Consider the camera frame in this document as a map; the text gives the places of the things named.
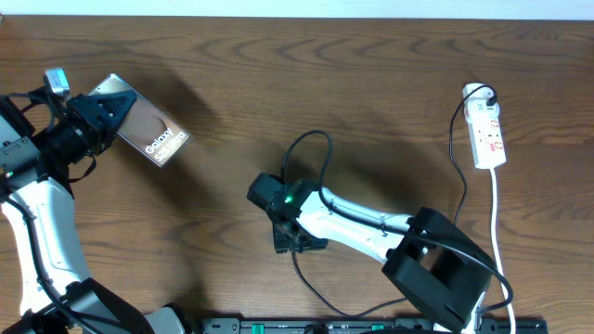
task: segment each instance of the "table surface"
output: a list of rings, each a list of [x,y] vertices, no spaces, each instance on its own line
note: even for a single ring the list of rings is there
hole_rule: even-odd
[[[159,169],[122,140],[73,185],[94,278],[142,312],[178,302],[196,316],[333,315],[274,252],[271,224],[246,200],[301,133],[335,140],[326,185],[389,212],[452,217],[462,192],[447,129],[464,84],[499,93],[508,162],[497,168],[498,237],[517,316],[550,333],[594,326],[594,25],[415,19],[8,17],[0,92],[63,67],[72,92],[115,72],[192,136]],[[46,110],[30,111],[35,122]],[[473,168],[466,123],[454,150],[469,182],[459,227],[488,253],[489,172]],[[295,150],[290,178],[316,177],[322,138]],[[72,167],[82,173],[86,163]],[[0,220],[0,328],[19,319],[19,261]],[[371,258],[331,242],[299,256],[346,312],[401,297]],[[501,299],[496,281],[487,302]],[[410,314],[407,302],[376,316]],[[505,317],[505,310],[495,312]]]

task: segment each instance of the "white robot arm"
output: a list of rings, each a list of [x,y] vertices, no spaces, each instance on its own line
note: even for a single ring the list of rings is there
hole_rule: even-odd
[[[388,279],[439,324],[436,330],[477,332],[491,275],[505,279],[484,251],[431,209],[415,216],[378,212],[341,199],[318,182],[286,185],[267,173],[256,177],[247,197],[272,221],[278,253],[322,250],[328,239],[361,251],[383,264]],[[426,268],[421,260],[435,246],[442,250]]]
[[[188,333],[174,305],[143,316],[91,278],[75,229],[68,165],[107,149],[127,109],[106,110],[83,95],[64,108],[61,97],[70,90],[60,71],[47,72],[45,86],[27,95],[0,96],[0,202],[15,233],[23,279],[23,317],[3,333],[62,333],[73,324],[97,333]],[[52,84],[58,76],[61,87]],[[33,135],[11,96],[47,104],[59,123]],[[116,97],[134,103],[135,95]]]

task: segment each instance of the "white power strip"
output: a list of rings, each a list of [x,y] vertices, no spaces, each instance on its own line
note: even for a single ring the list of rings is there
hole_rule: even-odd
[[[503,137],[499,124],[499,105],[496,102],[489,106],[487,100],[496,92],[491,88],[484,87],[482,83],[470,83],[462,90],[462,95],[471,96],[464,102],[464,117],[468,122],[468,131],[471,135],[472,156],[474,166],[480,169],[488,169],[491,172],[491,187],[493,190],[493,208],[491,211],[491,243],[493,244],[493,255],[498,272],[503,276],[503,264],[497,244],[497,179],[495,168],[506,161],[505,149],[503,148]],[[508,291],[501,284],[503,297],[508,298]],[[516,333],[516,319],[511,303],[508,304],[510,314],[510,334]]]
[[[482,83],[469,83],[462,90],[466,97],[482,86]],[[469,96],[464,102],[464,117],[471,135],[474,166],[480,169],[495,168],[506,161],[503,137],[499,127],[499,104],[487,106],[487,99],[495,94],[490,88],[482,88]]]

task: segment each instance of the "power strip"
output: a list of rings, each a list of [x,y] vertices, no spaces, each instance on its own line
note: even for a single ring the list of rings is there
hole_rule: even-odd
[[[467,84],[462,90],[463,97],[482,85]],[[487,99],[494,94],[493,90],[485,87],[474,92],[464,102],[464,118],[471,135],[474,166],[479,169],[495,168],[506,161],[499,124],[499,104],[487,105]]]
[[[375,320],[315,318],[299,319],[237,319],[210,318],[197,319],[200,334],[364,334],[378,330],[397,333],[432,333],[433,323],[424,318],[400,317]],[[518,321],[517,334],[549,334],[545,320]],[[510,331],[510,323],[496,319],[483,319],[476,334],[505,334]]]

